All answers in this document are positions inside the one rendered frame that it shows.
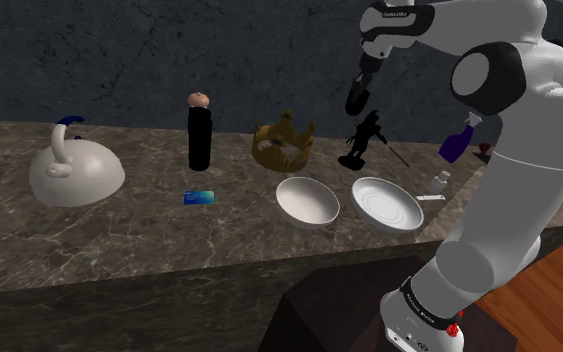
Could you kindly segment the black figure with sword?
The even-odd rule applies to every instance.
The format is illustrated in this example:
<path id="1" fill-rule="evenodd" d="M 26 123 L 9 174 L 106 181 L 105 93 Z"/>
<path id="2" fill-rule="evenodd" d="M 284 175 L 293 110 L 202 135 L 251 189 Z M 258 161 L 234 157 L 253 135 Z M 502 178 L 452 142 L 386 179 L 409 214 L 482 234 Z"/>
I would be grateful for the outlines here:
<path id="1" fill-rule="evenodd" d="M 381 126 L 377 124 L 379 115 L 377 110 L 371 111 L 363 122 L 356 126 L 355 134 L 352 135 L 346 143 L 351 143 L 352 148 L 346 154 L 338 158 L 338 162 L 353 171 L 361 170 L 365 161 L 361 156 L 365 153 L 371 137 L 376 136 L 385 145 L 388 144 L 387 139 L 381 133 Z"/>

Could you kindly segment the gold crown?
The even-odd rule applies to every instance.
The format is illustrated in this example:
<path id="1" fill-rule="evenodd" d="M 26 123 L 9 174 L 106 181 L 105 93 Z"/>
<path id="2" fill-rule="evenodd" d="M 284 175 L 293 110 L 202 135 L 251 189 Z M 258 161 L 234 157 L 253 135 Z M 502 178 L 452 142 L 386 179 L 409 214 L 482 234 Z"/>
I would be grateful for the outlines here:
<path id="1" fill-rule="evenodd" d="M 252 143 L 252 156 L 264 168 L 282 173 L 293 173 L 302 170 L 308 162 L 314 142 L 316 123 L 312 120 L 307 130 L 301 134 L 295 132 L 291 121 L 294 115 L 285 109 L 280 120 L 274 124 L 259 126 L 256 122 Z M 296 147 L 299 154 L 289 157 L 283 148 Z"/>

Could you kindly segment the blue spray bottle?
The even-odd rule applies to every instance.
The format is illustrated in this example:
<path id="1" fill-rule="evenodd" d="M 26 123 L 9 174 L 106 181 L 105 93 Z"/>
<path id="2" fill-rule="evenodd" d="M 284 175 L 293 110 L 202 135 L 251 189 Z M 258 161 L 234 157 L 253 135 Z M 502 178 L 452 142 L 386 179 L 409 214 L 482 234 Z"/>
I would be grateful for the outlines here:
<path id="1" fill-rule="evenodd" d="M 475 127 L 482 122 L 482 118 L 473 112 L 465 120 L 467 125 L 460 134 L 453 134 L 446 138 L 439 149 L 439 155 L 449 163 L 454 163 L 465 152 L 474 134 Z"/>

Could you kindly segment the white frying pan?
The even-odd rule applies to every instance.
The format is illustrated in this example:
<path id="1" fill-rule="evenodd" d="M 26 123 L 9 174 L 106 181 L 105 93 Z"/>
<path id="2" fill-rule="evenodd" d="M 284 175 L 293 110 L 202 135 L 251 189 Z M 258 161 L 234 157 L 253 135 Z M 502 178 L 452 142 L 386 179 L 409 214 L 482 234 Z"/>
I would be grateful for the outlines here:
<path id="1" fill-rule="evenodd" d="M 419 201 L 444 201 L 443 195 L 412 196 L 400 186 L 376 177 L 357 179 L 351 188 L 356 212 L 370 225 L 391 234 L 418 230 L 424 223 Z"/>

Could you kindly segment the small white shaker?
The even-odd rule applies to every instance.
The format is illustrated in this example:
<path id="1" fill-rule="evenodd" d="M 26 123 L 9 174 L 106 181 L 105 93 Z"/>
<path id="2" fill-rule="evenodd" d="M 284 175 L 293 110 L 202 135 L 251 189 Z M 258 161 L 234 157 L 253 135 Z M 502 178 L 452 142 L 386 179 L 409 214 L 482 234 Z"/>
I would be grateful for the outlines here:
<path id="1" fill-rule="evenodd" d="M 427 190 L 432 195 L 440 195 L 444 188 L 448 185 L 450 173 L 448 171 L 441 171 L 436 175 L 427 185 Z"/>

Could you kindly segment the white bowl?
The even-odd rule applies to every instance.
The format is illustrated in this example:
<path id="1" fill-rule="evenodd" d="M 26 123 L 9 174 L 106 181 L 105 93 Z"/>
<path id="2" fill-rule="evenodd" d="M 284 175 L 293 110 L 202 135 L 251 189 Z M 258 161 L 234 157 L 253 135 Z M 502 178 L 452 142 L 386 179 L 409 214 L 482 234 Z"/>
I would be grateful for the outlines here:
<path id="1" fill-rule="evenodd" d="M 280 213 L 290 224 L 302 229 L 320 229 L 339 215 L 340 204 L 325 184 L 308 177 L 290 177 L 276 188 Z"/>

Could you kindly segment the black pepper mill wooden knob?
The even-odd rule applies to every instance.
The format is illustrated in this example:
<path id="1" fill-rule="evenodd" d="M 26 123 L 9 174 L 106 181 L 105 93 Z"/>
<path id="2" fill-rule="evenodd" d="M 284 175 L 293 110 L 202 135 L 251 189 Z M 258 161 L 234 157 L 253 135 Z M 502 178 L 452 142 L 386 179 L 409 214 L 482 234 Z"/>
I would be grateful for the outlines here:
<path id="1" fill-rule="evenodd" d="M 200 92 L 188 96 L 188 160 L 193 171 L 205 171 L 210 165 L 212 117 L 209 98 Z"/>

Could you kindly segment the blue card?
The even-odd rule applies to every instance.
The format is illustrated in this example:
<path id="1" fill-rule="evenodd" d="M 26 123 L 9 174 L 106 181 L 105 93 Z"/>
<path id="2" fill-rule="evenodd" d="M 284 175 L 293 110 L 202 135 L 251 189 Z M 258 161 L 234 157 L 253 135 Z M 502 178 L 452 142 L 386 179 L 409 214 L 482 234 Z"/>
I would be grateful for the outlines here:
<path id="1" fill-rule="evenodd" d="M 183 196 L 184 205 L 209 205 L 215 203 L 215 193 L 209 190 L 185 191 Z"/>

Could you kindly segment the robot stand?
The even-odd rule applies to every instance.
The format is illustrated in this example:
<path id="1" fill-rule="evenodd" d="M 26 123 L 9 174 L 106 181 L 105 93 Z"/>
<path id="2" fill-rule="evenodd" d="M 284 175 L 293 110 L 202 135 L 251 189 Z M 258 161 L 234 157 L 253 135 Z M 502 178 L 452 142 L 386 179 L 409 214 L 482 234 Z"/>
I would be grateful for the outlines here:
<path id="1" fill-rule="evenodd" d="M 379 302 L 423 265 L 412 256 L 312 272 L 282 296 L 257 352 L 401 352 Z"/>

